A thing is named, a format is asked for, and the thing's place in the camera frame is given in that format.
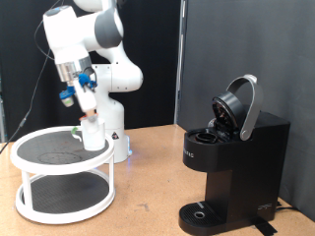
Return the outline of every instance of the drip tray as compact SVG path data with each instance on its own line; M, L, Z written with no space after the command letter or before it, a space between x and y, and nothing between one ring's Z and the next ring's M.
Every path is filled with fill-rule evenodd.
M225 231L225 222L205 202L184 206L179 211L179 226L192 235L213 235Z
M44 176L31 183L33 210L43 213L70 213L93 207L106 198L106 180L90 172Z

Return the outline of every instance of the wooden table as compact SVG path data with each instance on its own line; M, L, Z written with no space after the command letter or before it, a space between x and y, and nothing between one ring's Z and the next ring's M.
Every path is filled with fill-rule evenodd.
M0 235L187 235L178 226L178 211L204 199L207 174L183 164L185 131L168 125L126 133L133 154L115 164L113 203L93 218L66 225L37 224L17 213L15 198L22 179L21 170L11 163L10 144L0 157ZM108 166L99 169L106 172ZM314 222L298 211L282 210L271 224L279 231L278 236L315 235ZM262 234L255 227L247 227L221 235Z

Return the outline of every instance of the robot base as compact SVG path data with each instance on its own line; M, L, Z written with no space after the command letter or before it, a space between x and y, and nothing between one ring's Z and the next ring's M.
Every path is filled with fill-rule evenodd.
M126 136L125 130L123 128L105 130L106 134L109 135L115 143L114 163L126 160L132 154L132 151L130 150L130 138Z

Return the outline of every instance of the coffee maker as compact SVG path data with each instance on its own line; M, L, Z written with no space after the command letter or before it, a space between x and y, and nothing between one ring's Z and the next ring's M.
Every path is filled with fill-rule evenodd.
M252 102L235 96L249 83ZM235 79L213 99L216 119L208 127L185 134L183 162L207 172L205 200L184 206L179 226L192 235L215 235L256 225L277 232L275 218L289 122L261 111L264 94L252 75Z

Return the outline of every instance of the black curtain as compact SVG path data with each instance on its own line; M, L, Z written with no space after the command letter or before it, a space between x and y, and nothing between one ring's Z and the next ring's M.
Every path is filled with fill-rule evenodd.
M56 0L0 1L0 69L8 137L18 128L30 108L32 92L45 60L36 48L33 34L42 15ZM77 16L86 12L66 0ZM173 123L180 0L129 0L119 8L124 25L124 47L128 57L144 74L139 90L112 93L125 107L125 128L133 129ZM48 50L43 28L38 44ZM108 63L95 52L95 64ZM61 83L54 62L49 60L38 84L31 115L20 131L29 132L54 126L76 125L83 115L76 103L66 108L59 100Z
M280 197L315 220L315 1L188 0L179 125L206 127L212 99L244 74L262 110L291 122ZM250 92L239 91L249 103Z

